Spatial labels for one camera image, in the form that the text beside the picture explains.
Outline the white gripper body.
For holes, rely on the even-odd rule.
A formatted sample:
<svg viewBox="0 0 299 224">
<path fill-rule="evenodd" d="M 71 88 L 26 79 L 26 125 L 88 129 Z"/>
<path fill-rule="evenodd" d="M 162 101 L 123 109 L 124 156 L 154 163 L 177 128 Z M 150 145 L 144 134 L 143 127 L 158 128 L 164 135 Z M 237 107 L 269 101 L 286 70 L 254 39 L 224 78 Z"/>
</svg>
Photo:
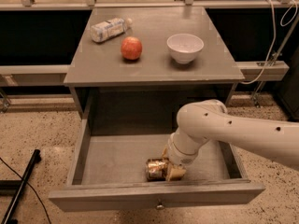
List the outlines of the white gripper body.
<svg viewBox="0 0 299 224">
<path fill-rule="evenodd" d="M 172 133 L 166 145 L 168 159 L 175 165 L 188 166 L 198 156 L 200 142 L 187 134 Z"/>
</svg>

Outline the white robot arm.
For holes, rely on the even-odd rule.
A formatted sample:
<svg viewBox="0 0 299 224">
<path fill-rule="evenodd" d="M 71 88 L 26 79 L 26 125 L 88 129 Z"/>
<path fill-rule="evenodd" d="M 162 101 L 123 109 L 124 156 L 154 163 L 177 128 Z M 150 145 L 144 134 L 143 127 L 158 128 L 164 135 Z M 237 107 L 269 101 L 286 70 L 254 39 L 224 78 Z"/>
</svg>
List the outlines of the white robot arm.
<svg viewBox="0 0 299 224">
<path fill-rule="evenodd" d="M 177 129 L 168 139 L 165 179 L 180 180 L 199 149 L 220 141 L 270 161 L 299 170 L 299 123 L 231 116 L 224 103 L 205 100 L 184 105 L 177 113 Z"/>
</svg>

